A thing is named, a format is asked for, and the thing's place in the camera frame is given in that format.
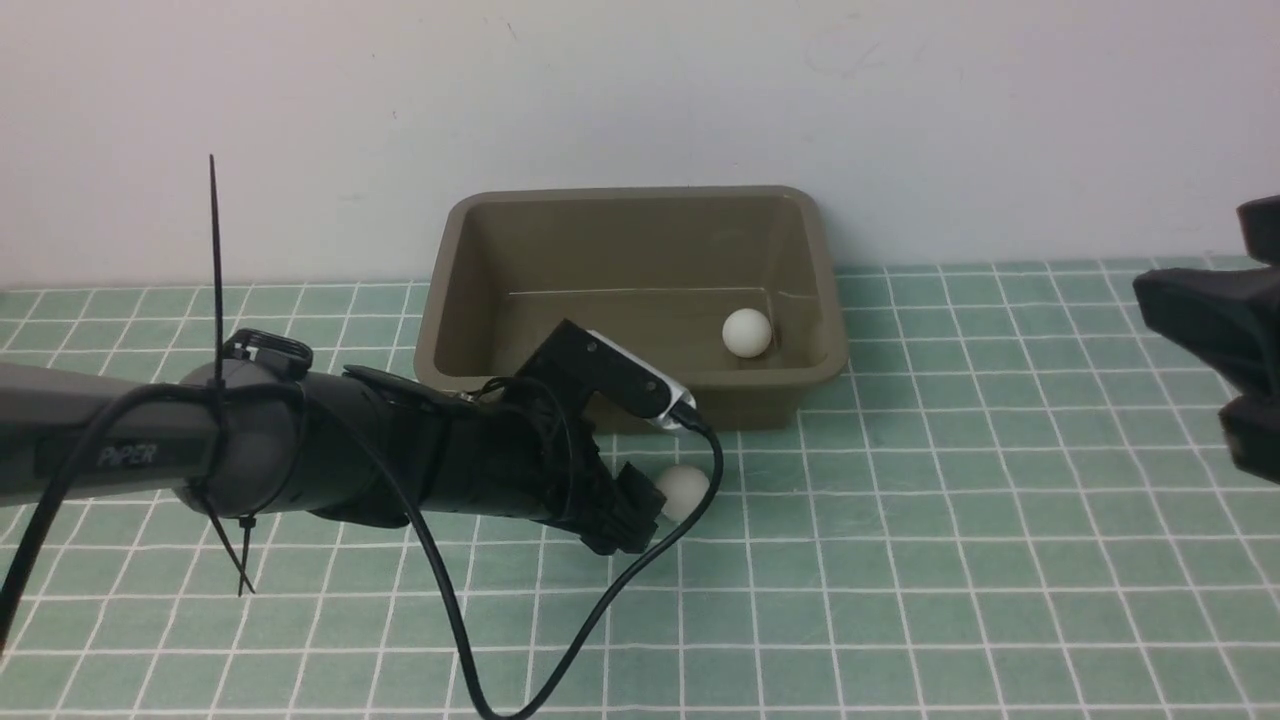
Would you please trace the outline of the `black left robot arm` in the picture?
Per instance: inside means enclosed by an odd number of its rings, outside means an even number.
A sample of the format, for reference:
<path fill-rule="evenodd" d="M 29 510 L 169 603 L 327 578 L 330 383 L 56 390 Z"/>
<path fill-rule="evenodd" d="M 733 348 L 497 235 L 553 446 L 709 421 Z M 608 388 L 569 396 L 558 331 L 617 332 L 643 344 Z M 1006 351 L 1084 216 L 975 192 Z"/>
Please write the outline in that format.
<path fill-rule="evenodd" d="M 408 516 L 369 457 L 381 452 L 407 500 L 429 512 L 535 521 L 591 551 L 643 552 L 662 497 L 637 470 L 600 460 L 585 409 L 600 395 L 646 421 L 689 397 L 622 357 L 567 368 L 531 360 L 477 402 L 366 366 L 291 378 L 278 363 L 230 360 L 227 405 L 151 398 L 90 448 L 72 498 L 173 489 L 220 518 L 311 512 L 396 529 Z"/>

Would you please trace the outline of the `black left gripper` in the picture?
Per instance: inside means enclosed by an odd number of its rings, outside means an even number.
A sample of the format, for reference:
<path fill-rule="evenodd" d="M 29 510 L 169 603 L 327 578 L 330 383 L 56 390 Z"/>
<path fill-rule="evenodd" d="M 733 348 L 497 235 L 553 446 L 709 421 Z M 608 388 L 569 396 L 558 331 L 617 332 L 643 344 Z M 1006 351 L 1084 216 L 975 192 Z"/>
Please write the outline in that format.
<path fill-rule="evenodd" d="M 489 402 L 431 414 L 420 507 L 524 519 L 576 534 L 595 555 L 648 551 L 666 497 L 625 462 L 611 482 L 584 421 L 540 386 L 484 386 Z"/>

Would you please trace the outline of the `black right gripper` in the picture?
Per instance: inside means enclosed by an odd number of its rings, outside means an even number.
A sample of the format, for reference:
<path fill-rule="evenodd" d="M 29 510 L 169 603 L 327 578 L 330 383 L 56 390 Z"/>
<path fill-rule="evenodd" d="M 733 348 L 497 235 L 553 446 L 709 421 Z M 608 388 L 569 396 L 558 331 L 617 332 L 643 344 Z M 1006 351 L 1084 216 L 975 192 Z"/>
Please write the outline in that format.
<path fill-rule="evenodd" d="M 1144 324 L 1215 369 L 1238 391 L 1219 411 L 1233 464 L 1279 480 L 1279 199 L 1236 209 L 1243 270 L 1153 269 L 1132 283 Z"/>

